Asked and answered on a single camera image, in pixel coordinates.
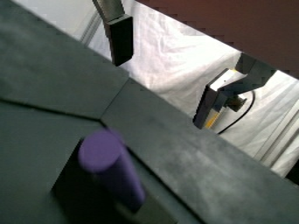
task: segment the dark gray table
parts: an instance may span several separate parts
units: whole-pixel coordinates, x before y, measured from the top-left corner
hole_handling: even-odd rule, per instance
[[[141,179],[182,223],[196,223],[186,207],[207,223],[299,223],[287,180],[7,0],[0,21],[0,98],[19,103],[0,104],[3,223],[65,221],[49,190],[101,125],[124,136]]]

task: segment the black cable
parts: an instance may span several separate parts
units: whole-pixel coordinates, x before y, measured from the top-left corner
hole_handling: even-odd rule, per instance
[[[239,117],[239,119],[226,128],[226,129],[223,129],[219,133],[218,133],[218,135],[220,135],[243,117],[244,117],[244,115],[248,113],[248,111],[251,110],[251,108],[252,108],[252,106],[254,106],[254,103],[255,103],[255,100],[256,100],[256,93],[255,93],[255,91],[251,91],[251,94],[252,94],[252,102],[250,103],[250,106],[248,106],[248,108],[247,108],[247,111],[244,112],[244,114]]]

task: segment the white cloth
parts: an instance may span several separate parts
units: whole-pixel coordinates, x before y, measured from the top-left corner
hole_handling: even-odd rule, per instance
[[[96,11],[91,0],[15,1],[80,39]],[[135,56],[121,67],[136,81],[194,117],[204,86],[224,68],[235,67],[239,51],[135,0],[121,2],[125,14],[135,19]],[[88,47],[111,59],[103,23]],[[219,130],[244,112],[251,94],[246,96],[247,105],[238,113],[226,113]],[[299,81],[276,72],[266,86],[256,90],[250,113],[222,137],[254,157],[298,97]],[[298,138],[274,166],[274,171],[283,176],[299,158]]]

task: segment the white backdrop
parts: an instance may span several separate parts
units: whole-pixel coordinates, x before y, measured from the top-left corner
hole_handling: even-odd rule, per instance
[[[75,39],[80,39],[95,13],[91,0],[15,0]],[[123,0],[125,14],[135,18],[135,56],[121,66],[131,77],[156,92],[182,112],[194,117],[207,83],[236,65],[239,51],[210,38],[135,0]],[[88,47],[111,59],[108,39],[100,24]],[[227,112],[216,130],[226,127],[248,107]],[[256,91],[256,103],[240,122],[222,137],[250,156],[263,143],[299,99],[299,81],[276,72]],[[299,137],[294,140],[272,170],[287,174],[299,158]]]

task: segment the purple cylinder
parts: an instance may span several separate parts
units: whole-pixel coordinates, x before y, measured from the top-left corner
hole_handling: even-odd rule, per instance
[[[125,207],[136,212],[145,201],[136,170],[121,136],[111,129],[85,137],[79,148],[79,163],[84,170],[99,176],[101,185]]]

